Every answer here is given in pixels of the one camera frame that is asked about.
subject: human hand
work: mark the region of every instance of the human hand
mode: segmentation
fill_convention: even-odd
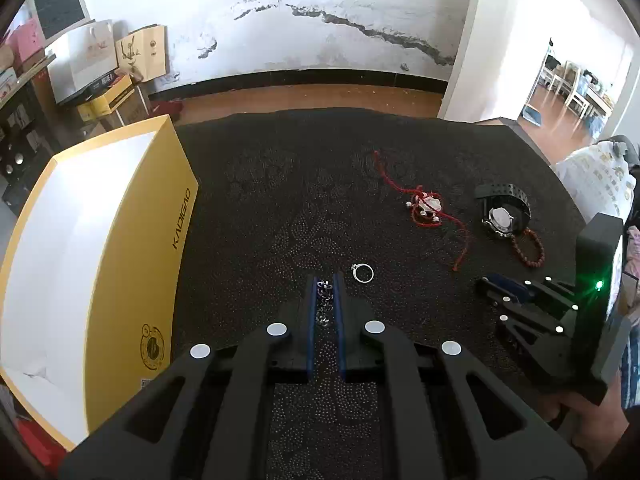
[[[559,392],[542,396],[538,413],[547,421],[553,420],[559,415],[561,405],[580,416],[572,443],[585,450],[593,468],[598,468],[629,426],[620,405],[620,372],[599,406],[576,392]]]

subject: silver charm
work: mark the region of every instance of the silver charm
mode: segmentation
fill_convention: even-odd
[[[360,267],[367,267],[367,269],[369,269],[371,271],[371,277],[366,282],[364,280],[361,280],[356,274]],[[351,266],[351,272],[353,273],[353,279],[356,280],[357,282],[369,283],[371,280],[373,280],[373,269],[368,264],[353,264]]]
[[[427,222],[437,223],[440,221],[438,213],[442,211],[442,204],[440,203],[440,200],[434,196],[426,193],[423,193],[422,197],[414,195],[413,201],[406,202],[405,205],[407,209],[412,209],[414,206],[418,206],[420,216]]]

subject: silver ring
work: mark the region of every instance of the silver ring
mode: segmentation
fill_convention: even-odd
[[[361,280],[358,276],[356,276],[356,272],[358,271],[358,269],[360,267],[367,267],[367,269],[369,269],[371,271],[371,277],[366,282]],[[369,264],[353,264],[351,266],[351,272],[353,273],[353,279],[356,280],[357,282],[369,283],[371,280],[373,280],[373,269],[371,268],[371,266]]]

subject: box logo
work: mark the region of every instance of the box logo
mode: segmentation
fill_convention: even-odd
[[[184,192],[184,198],[182,199],[182,207],[180,208],[180,216],[178,216],[178,223],[175,227],[175,235],[174,235],[174,246],[175,250],[178,250],[178,242],[180,242],[180,233],[182,232],[182,226],[184,224],[184,216],[187,214],[187,204],[189,203],[189,198],[191,197],[191,191],[189,188]]]
[[[164,359],[164,338],[156,327],[142,326],[140,357],[149,370],[158,370]]]

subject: wooden floor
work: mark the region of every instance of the wooden floor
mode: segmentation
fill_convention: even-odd
[[[522,117],[518,118],[518,124],[538,145],[551,164],[591,144],[591,136],[584,121],[571,110],[564,108],[562,96],[556,96],[542,86],[537,86],[530,104],[542,114],[542,126],[536,126]]]
[[[293,85],[232,90],[184,99],[177,124],[200,123],[231,114],[297,108],[368,108],[408,117],[436,117],[442,95],[368,85]]]
[[[269,86],[184,99],[184,109],[176,124],[200,123],[232,114],[329,107],[367,108],[408,117],[433,118],[438,115],[441,102],[441,94],[383,86]],[[591,142],[584,123],[563,107],[561,97],[538,86],[531,103],[542,113],[542,126],[523,118],[519,118],[518,123],[551,164]]]

